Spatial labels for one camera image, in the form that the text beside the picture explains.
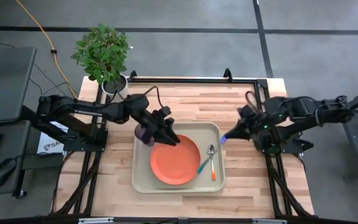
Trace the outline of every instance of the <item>yellow cable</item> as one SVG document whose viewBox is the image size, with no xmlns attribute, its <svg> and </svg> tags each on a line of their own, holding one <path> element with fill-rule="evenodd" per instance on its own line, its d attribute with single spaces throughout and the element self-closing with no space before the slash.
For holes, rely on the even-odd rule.
<svg viewBox="0 0 358 224">
<path fill-rule="evenodd" d="M 50 47 L 52 48 L 52 50 L 55 50 L 55 47 L 53 46 L 52 41 L 50 40 L 48 34 L 44 31 L 44 29 L 41 27 L 41 25 L 37 22 L 37 20 L 28 12 L 28 10 L 22 5 L 22 3 L 19 0 L 16 0 L 17 3 L 19 3 L 20 6 L 22 6 L 23 10 L 25 10 L 25 12 L 31 17 L 31 19 L 38 25 L 38 27 L 41 29 L 41 31 L 44 33 L 44 35 L 47 37 L 49 43 L 50 43 Z M 62 70 L 59 67 L 59 64 L 57 63 L 57 56 L 56 56 L 56 52 L 52 52 L 53 57 L 55 58 L 55 64 L 57 69 L 59 70 L 60 74 L 62 75 L 62 77 L 66 80 L 68 88 L 70 89 L 71 93 L 73 94 L 74 98 L 78 99 L 78 97 L 75 95 L 74 89 L 71 86 L 70 82 L 68 81 L 67 77 L 65 76 L 65 74 L 63 74 Z"/>
</svg>

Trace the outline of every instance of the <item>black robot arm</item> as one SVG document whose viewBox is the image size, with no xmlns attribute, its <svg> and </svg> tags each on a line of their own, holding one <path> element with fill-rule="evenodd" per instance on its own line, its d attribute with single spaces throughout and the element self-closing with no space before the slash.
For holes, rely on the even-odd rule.
<svg viewBox="0 0 358 224">
<path fill-rule="evenodd" d="M 71 116 L 71 113 L 99 116 L 117 124 L 124 124 L 129 117 L 132 117 L 154 137 L 155 142 L 176 145 L 179 139 L 172 130 L 174 120 L 173 118 L 165 119 L 171 113 L 170 108 L 164 106 L 150 113 L 146 110 L 148 105 L 149 101 L 144 94 L 128 95 L 120 103 L 106 105 L 76 100 L 67 96 L 41 96 L 37 116 L 46 125 L 49 125 L 49 121 L 58 121 L 78 131 L 81 138 L 88 141 L 97 140 L 96 125 L 84 124 Z"/>
<path fill-rule="evenodd" d="M 259 150 L 290 139 L 292 135 L 324 123 L 346 123 L 353 116 L 346 97 L 316 101 L 307 96 L 296 98 L 273 97 L 264 102 L 264 111 L 252 104 L 239 108 L 240 119 L 224 135 L 226 139 L 253 139 Z M 293 124 L 276 126 L 289 118 Z"/>
</svg>

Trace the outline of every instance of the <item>blue marker cap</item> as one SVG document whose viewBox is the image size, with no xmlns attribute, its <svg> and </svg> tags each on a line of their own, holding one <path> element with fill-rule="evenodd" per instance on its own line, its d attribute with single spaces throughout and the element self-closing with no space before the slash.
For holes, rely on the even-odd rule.
<svg viewBox="0 0 358 224">
<path fill-rule="evenodd" d="M 225 136 L 221 137 L 221 145 L 223 145 L 226 142 L 227 138 Z"/>
</svg>

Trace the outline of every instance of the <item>potted plant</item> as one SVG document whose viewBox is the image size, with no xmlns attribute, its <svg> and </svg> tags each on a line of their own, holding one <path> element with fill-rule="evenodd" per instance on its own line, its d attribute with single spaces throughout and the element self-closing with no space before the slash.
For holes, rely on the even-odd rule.
<svg viewBox="0 0 358 224">
<path fill-rule="evenodd" d="M 120 72 L 127 70 L 124 65 L 130 49 L 127 36 L 114 28 L 99 24 L 98 27 L 91 28 L 91 32 L 85 34 L 82 40 L 76 41 L 76 46 L 77 51 L 71 58 L 85 67 L 88 78 L 96 80 L 107 95 L 114 96 L 117 92 L 125 98 L 128 81 Z"/>
</svg>

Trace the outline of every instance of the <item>orange plate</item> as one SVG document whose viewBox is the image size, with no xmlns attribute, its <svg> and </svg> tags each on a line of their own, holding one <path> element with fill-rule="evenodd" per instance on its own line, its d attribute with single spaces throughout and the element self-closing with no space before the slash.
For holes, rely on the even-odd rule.
<svg viewBox="0 0 358 224">
<path fill-rule="evenodd" d="M 176 146 L 156 144 L 150 157 L 154 174 L 162 182 L 180 185 L 189 182 L 200 166 L 200 151 L 188 137 L 178 134 Z"/>
</svg>

